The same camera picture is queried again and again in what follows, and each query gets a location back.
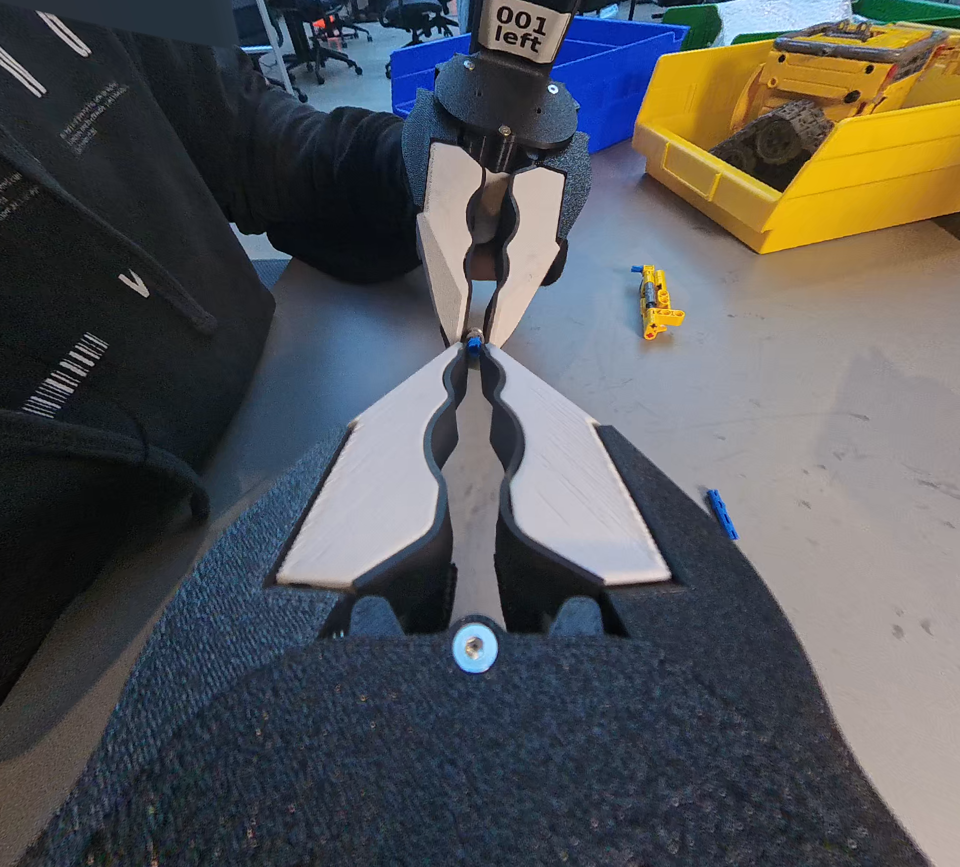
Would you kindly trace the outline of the blue storage bin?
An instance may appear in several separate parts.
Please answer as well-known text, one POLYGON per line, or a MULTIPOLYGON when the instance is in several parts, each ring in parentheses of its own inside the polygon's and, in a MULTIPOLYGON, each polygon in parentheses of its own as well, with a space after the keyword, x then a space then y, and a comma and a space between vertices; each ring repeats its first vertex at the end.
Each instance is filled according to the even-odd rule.
MULTIPOLYGON (((579 130, 590 154, 633 137, 655 66, 681 50, 685 25, 575 17, 551 76, 579 103, 579 130)), ((390 53, 390 103, 399 117, 413 109, 418 90, 433 90, 435 69, 469 51, 468 34, 427 41, 390 53)))

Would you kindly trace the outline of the yellow storage bin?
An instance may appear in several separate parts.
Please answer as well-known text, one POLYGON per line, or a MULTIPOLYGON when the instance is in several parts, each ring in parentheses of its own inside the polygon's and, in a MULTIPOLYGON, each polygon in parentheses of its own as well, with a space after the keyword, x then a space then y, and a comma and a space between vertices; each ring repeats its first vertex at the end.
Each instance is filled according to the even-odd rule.
POLYGON ((778 37, 658 60, 632 138, 648 175, 759 254, 958 212, 958 73, 841 121, 783 191, 711 155, 778 37))

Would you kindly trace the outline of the grey desk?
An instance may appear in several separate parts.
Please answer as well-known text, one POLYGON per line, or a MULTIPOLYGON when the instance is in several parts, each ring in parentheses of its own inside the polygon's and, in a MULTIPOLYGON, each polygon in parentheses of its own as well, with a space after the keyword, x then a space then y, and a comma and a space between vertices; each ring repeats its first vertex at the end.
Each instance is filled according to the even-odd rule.
MULTIPOLYGON (((644 173, 591 159, 561 279, 506 351, 702 504, 717 489, 846 739, 936 865, 958 865, 958 227, 756 254, 644 173), (642 336, 634 265, 673 309, 642 336)), ((156 619, 219 531, 440 345, 421 273, 296 262, 205 473, 206 528, 119 553, 2 705, 2 865, 64 801, 156 619)))

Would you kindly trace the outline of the yellow tracked toy vehicle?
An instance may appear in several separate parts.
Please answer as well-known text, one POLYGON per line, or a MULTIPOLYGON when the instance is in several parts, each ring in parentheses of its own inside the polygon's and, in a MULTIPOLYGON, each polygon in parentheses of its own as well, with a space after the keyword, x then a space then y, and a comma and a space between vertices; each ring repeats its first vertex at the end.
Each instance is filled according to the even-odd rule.
POLYGON ((784 191, 843 120, 906 105, 919 81, 958 73, 958 29, 824 22, 774 40, 742 89, 714 158, 784 191))

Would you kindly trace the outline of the white stand pole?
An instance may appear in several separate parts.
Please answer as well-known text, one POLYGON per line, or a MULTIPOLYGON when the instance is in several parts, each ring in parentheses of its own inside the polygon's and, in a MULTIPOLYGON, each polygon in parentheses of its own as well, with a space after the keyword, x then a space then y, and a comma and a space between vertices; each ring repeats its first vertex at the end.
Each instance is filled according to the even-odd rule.
POLYGON ((299 96, 282 57, 281 45, 266 0, 230 0, 238 45, 266 80, 299 96))

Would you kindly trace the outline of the long blue pin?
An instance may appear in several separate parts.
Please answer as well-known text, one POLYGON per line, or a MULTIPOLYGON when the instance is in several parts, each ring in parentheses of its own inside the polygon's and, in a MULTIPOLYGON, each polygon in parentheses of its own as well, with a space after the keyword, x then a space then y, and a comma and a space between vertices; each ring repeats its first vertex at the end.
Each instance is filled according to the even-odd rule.
POLYGON ((726 502, 717 489, 707 489, 705 499, 714 519, 731 541, 739 540, 738 531, 730 516, 726 502))

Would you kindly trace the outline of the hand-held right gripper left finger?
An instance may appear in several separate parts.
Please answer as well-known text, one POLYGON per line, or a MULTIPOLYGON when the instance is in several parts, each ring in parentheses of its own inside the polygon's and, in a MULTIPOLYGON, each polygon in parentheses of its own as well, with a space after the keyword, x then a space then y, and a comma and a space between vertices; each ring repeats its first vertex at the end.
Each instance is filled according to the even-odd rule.
POLYGON ((278 557, 273 584, 382 597, 406 633, 448 629, 457 571, 442 469, 469 363, 451 345, 349 424, 278 557))

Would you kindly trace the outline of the silver bubble wrap bundle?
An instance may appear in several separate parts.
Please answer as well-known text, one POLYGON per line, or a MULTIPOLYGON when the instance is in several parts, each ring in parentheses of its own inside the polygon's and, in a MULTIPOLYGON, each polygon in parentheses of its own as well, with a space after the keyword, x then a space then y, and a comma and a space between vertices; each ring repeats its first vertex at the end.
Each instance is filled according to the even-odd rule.
POLYGON ((852 0, 730 0, 717 5, 717 14, 721 28, 713 47, 746 34, 783 34, 854 16, 852 0))

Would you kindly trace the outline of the yellow toy piston assembly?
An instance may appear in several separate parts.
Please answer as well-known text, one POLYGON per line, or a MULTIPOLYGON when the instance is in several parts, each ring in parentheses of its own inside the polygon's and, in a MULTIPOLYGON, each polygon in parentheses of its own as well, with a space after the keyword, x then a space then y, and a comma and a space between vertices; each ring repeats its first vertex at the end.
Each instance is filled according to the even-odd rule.
POLYGON ((640 277, 638 295, 643 339, 652 342, 669 328, 681 326, 686 313, 673 308, 665 271, 645 264, 631 266, 630 273, 640 277))

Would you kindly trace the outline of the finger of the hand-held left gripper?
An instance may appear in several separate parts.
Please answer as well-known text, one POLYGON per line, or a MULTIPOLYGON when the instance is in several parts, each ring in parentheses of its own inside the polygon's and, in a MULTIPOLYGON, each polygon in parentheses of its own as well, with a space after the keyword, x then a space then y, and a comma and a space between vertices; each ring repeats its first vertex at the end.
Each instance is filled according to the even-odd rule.
POLYGON ((513 175, 506 196, 512 229, 498 250, 496 286, 486 309, 485 340, 501 348, 560 253, 558 240, 566 177, 545 166, 513 175))
POLYGON ((432 143, 417 238, 444 345, 461 341, 473 284, 467 267, 474 249, 472 202, 484 188, 484 168, 461 147, 432 143))

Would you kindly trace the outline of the person's left forearm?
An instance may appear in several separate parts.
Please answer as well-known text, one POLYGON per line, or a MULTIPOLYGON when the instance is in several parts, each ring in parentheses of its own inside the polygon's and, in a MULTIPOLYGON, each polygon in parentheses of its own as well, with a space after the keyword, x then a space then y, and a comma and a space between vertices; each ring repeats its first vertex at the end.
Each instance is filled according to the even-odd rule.
POLYGON ((214 52, 222 91, 203 177, 231 222, 352 284, 418 268, 401 118, 321 112, 266 81, 238 48, 214 52))

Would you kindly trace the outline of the green storage bin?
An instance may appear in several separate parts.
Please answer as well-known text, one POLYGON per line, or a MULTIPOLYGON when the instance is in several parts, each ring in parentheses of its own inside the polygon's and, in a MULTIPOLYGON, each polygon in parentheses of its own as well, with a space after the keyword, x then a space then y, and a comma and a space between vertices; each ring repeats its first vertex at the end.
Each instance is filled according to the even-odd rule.
MULTIPOLYGON (((942 29, 958 29, 959 6, 930 0, 853 0, 856 18, 887 24, 899 21, 916 22, 942 29)), ((680 6, 666 9, 664 25, 682 26, 687 32, 681 50, 722 46, 722 19, 717 5, 680 6)))

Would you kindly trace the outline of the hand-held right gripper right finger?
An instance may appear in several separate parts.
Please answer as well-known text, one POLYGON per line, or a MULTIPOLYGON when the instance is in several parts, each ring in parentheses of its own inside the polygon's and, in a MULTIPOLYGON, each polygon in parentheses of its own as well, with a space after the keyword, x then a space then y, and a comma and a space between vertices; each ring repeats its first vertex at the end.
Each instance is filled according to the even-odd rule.
POLYGON ((494 569, 507 631, 547 633, 577 597, 619 631, 610 593, 668 585, 671 571, 602 425, 500 347, 483 348, 480 372, 503 467, 494 569))

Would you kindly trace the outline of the person's black printed hoodie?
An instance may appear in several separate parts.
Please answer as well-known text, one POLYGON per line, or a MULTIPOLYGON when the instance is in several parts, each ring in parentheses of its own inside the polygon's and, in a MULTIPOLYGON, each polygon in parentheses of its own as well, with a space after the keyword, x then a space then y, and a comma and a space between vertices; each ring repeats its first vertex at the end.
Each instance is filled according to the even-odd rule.
POLYGON ((2 698, 116 547, 207 518, 273 319, 135 54, 2 4, 2 698))

